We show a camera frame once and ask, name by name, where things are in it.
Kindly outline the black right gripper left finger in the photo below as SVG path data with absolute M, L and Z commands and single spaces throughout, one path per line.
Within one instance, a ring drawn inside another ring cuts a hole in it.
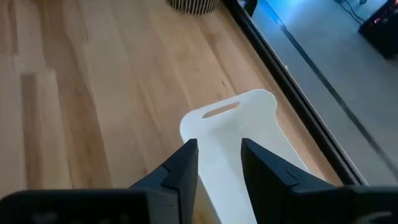
M 192 224 L 197 182 L 198 143 L 190 139 L 129 188 L 144 192 L 148 224 Z

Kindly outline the potted plant in ribbed pot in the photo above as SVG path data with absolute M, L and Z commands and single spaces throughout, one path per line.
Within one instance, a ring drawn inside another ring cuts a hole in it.
M 191 15 L 206 15 L 213 12 L 220 0 L 166 0 L 172 8 Z

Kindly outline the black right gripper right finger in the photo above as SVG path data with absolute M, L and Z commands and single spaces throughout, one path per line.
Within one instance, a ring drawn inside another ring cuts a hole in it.
M 241 163 L 258 224 L 353 224 L 352 193 L 315 177 L 249 138 Z

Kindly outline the black aluminium table frame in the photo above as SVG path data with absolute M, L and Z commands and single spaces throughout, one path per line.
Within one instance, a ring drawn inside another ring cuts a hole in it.
M 242 30 L 263 64 L 268 68 L 273 79 L 340 180 L 344 184 L 366 185 L 367 182 L 364 177 L 350 163 L 344 150 L 313 109 L 274 49 L 255 27 L 247 12 L 239 5 L 237 0 L 221 0 L 221 2 Z

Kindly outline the white plastic basket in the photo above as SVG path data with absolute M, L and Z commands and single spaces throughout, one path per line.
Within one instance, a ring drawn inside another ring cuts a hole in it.
M 277 100 L 262 89 L 192 110 L 180 122 L 198 143 L 197 201 L 214 224 L 257 224 L 244 183 L 241 140 L 249 138 L 293 165 L 307 167 L 280 129 Z

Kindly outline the black box with red lights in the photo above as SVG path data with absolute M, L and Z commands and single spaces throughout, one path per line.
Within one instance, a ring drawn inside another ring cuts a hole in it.
M 398 0 L 387 0 L 358 31 L 384 58 L 398 55 Z

